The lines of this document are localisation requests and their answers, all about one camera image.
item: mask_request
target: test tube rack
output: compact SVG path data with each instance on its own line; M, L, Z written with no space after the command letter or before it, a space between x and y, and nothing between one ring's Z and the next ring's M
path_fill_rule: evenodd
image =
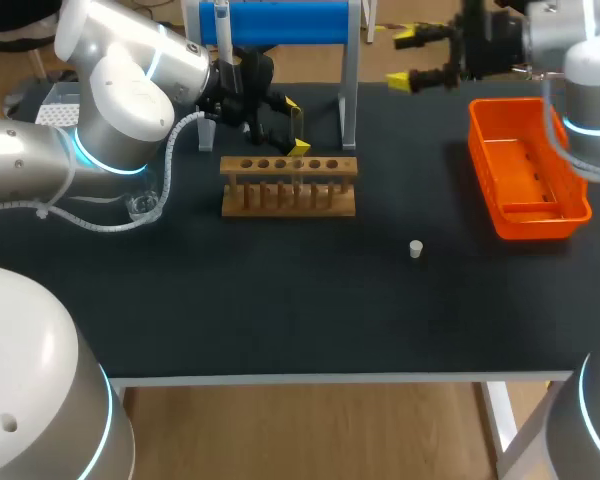
M220 173L229 179L222 201L224 217L356 214L355 157L222 157Z

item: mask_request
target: orange basket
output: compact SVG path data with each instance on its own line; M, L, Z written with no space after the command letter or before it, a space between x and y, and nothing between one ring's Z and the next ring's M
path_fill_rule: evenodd
M506 240L569 237L591 218L587 182L549 144L542 98L474 100L469 150L493 225ZM553 112L563 145L567 136Z

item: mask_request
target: cable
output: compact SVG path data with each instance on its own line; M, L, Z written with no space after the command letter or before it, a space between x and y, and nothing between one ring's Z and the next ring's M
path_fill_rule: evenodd
M134 12L139 12L140 10L146 10L147 12L149 12L149 17L151 18L151 20L153 20L153 10L151 10L149 7L134 7L133 8Z
M47 218L49 209L51 207L53 207L56 204L56 202L58 200L60 200L62 198L62 196L67 192L67 190L71 186L71 183L73 182L73 177L76 174L76 152L73 150L71 137L69 137L69 134L67 132L65 132L63 129L56 127L56 126L54 126L53 128L55 128L56 131L60 134L60 136L64 140L64 146L66 147L67 151L69 152L69 170L67 170L67 176L65 177L64 182L62 183L62 186L56 192L56 194L53 197L51 197L51 200L49 200L45 204L44 208L39 208L36 211L36 215L38 215L38 217L40 217L42 219Z
M164 2L154 3L153 5L146 5L144 3L140 3L136 0L131 0L131 3L133 3L134 5L136 5L138 7L156 8L156 7L164 7L165 5L169 5L170 3L173 3L174 1L175 0L165 0Z
M65 210L62 210L61 208L55 207L53 205L50 206L51 202L49 202L48 204L45 204L43 202L28 201L28 200L27 201L0 203L0 210L10 209L10 208L34 208L38 211L40 211L40 210L45 211L45 212L48 211L48 212L51 212L61 218L64 218L65 220L73 223L74 225L77 225L86 230L91 230L93 232L98 232L98 233L125 232L127 230L133 230L134 228L139 227L141 225L145 225L147 223L154 222L155 220L160 218L160 215L162 215L162 209L164 208L165 204L167 203L167 200L169 198L169 192L171 191L171 160L172 160L172 156L173 156L173 146L175 145L176 138L178 137L178 134L182 131L182 129L185 126L187 126L191 122L194 122L194 121L197 122L200 118L203 118L203 117L204 117L203 112L195 112L190 115L187 115L182 120L180 120L176 124L175 127L173 127L173 130L171 130L171 134L169 135L169 139L167 140L167 149L164 154L164 183L162 186L162 194L160 195L160 199L158 200L158 203L156 203L156 206L153 208L153 210L145 213L138 220L135 220L131 223L126 223L124 225L96 225L94 223L90 223L85 220L82 220L81 218L78 218L75 215L73 215ZM70 155L74 159L73 161L75 161L75 153L74 152L70 153ZM66 189L64 188L64 185L63 185L63 187L60 189L59 192L62 192L64 194L65 191L66 191Z

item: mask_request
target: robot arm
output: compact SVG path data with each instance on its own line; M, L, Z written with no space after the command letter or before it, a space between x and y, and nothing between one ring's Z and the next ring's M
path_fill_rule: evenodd
M133 189L173 126L174 105L233 127L246 123L255 144L285 153L295 146L258 123L263 103L290 117L297 110L269 90L273 63L258 52L236 51L241 88L228 88L206 49L110 0L67 0L55 51L80 78L77 128L66 142L52 127L0 121L0 202Z
M545 77L545 122L553 147L581 176L600 182L600 0L561 0L557 5L500 0L500 6L526 10L487 12L482 0L463 0L462 12L446 25L416 24L395 37L396 48L422 47L447 39L449 61L441 68L389 75L389 85L416 93L424 88L456 87L526 63ZM569 150L556 140L549 121L549 82L565 79L564 125Z

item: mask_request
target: black tabletop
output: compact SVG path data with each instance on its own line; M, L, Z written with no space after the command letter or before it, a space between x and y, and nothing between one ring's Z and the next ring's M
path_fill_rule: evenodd
M284 88L306 109L313 154L347 155L336 87ZM0 267L54 293L113 377L572 369L600 342L600 186L570 240L507 243L466 145L473 98L534 93L361 85L356 218L222 218L220 156L275 152L219 128L216 150L197 153L192 127L159 222L103 235L0 212Z

